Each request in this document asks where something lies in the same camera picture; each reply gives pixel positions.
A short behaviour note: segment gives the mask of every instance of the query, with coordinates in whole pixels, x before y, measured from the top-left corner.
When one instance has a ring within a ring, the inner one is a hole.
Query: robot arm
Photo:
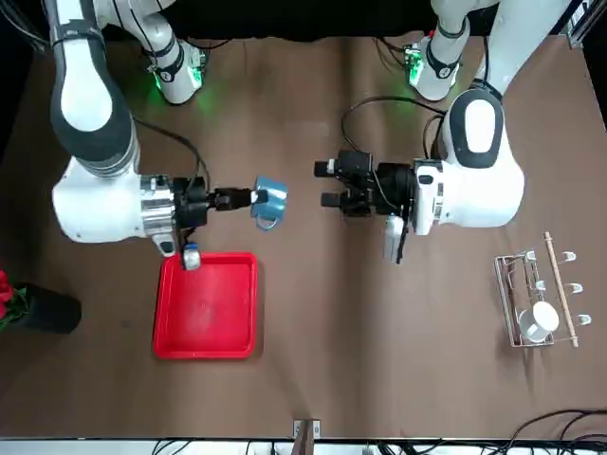
[[[481,62],[470,89],[452,103],[442,121],[445,158],[413,165],[380,163],[363,152],[340,152],[319,162],[316,176],[335,176],[346,190],[324,194],[322,205],[345,216],[389,215],[384,256],[399,263],[408,225],[427,235],[434,224],[493,228],[516,214],[524,175],[508,143],[502,96],[524,62],[564,13],[570,0],[502,0],[491,35],[488,62]],[[455,79],[469,37],[467,14],[495,0],[432,0],[438,26],[432,38],[406,46],[410,84],[428,100],[444,98]]]
[[[46,0],[46,10],[57,66],[51,122],[60,143],[72,155],[52,194],[62,230],[71,240],[84,243],[150,237],[162,255],[180,251],[184,267],[197,268],[200,255],[193,250],[195,244],[188,243],[188,236],[206,225],[208,210],[263,206],[268,202],[267,190],[208,191],[202,177],[191,181],[139,175],[135,124],[107,72],[93,1]],[[156,18],[143,24],[158,21]],[[156,52],[159,64],[159,54],[175,51],[177,57],[183,57],[175,37],[165,50]],[[188,93],[183,88],[192,86],[179,82],[179,75],[185,74],[187,70],[181,69],[171,73],[165,95]]]
[[[112,24],[131,33],[150,59],[148,70],[170,104],[182,104],[201,88],[207,55],[178,40],[167,20],[158,12],[174,0],[96,0],[101,27]]]

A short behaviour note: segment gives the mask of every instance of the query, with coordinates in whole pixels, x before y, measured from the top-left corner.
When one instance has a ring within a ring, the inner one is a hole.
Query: flower pot
[[[16,287],[26,288],[29,311],[11,325],[56,334],[69,334],[78,326],[82,310],[76,299],[35,284],[21,283]]]

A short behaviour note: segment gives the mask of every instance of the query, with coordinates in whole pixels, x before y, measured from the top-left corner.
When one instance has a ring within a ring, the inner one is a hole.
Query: plastic tray
[[[154,351],[160,358],[246,358],[255,347],[257,260],[250,253],[204,253],[186,272],[162,264]]]

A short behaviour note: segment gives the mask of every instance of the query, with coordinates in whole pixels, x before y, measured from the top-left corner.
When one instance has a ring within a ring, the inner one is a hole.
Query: white mug
[[[519,315],[523,337],[532,343],[543,343],[559,327],[559,313],[547,301],[538,301]]]

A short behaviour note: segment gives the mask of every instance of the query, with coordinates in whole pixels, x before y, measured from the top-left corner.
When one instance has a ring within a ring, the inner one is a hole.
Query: blue mug
[[[250,216],[261,230],[274,229],[285,217],[288,188],[285,184],[266,177],[257,177],[255,190],[267,191],[267,202],[255,203],[250,208]]]

